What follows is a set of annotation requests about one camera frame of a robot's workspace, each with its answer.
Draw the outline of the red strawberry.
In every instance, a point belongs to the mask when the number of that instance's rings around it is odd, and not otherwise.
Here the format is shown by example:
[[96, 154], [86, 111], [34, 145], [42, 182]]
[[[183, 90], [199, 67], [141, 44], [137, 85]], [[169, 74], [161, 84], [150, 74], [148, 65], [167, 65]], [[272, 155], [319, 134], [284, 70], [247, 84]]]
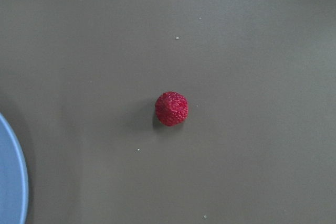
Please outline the red strawberry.
[[155, 115], [165, 126], [183, 123], [188, 117], [188, 101], [177, 92], [165, 92], [155, 103]]

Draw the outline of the blue round plate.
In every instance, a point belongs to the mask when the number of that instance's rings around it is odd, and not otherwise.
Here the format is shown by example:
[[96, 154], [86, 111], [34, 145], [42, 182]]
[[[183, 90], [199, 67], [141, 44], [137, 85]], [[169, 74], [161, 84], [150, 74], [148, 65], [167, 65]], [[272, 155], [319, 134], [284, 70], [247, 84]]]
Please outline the blue round plate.
[[1, 223], [25, 223], [29, 184], [21, 145], [1, 115]]

